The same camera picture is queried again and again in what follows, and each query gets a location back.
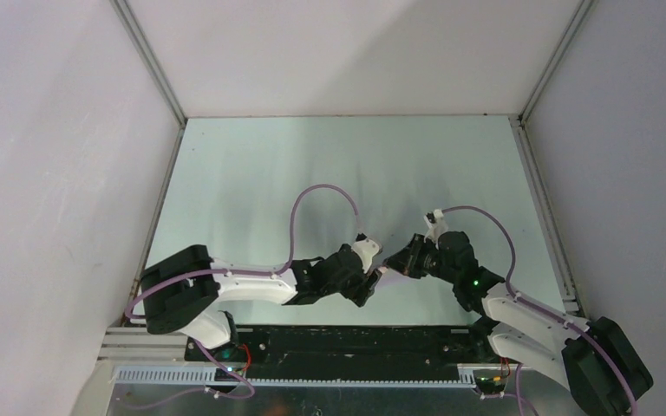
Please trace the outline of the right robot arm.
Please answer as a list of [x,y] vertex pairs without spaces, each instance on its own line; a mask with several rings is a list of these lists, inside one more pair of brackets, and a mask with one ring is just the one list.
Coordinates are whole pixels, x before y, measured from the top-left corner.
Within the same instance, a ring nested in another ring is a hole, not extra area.
[[476,324],[496,355],[557,382],[588,415],[630,415],[654,385],[615,321],[572,316],[517,291],[479,263],[462,231],[436,240],[416,234],[383,265],[410,278],[450,283],[461,307],[480,315]]

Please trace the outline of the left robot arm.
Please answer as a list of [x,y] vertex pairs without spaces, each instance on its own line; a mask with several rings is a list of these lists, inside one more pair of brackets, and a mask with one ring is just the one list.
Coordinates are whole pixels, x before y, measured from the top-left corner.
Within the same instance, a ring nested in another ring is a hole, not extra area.
[[380,251],[360,237],[328,257],[294,260],[280,271],[234,270],[215,263],[204,245],[191,245],[142,272],[141,318],[152,335],[180,332],[204,348],[223,347],[238,337],[232,314],[219,303],[301,306],[340,295],[361,307],[378,282],[372,263]]

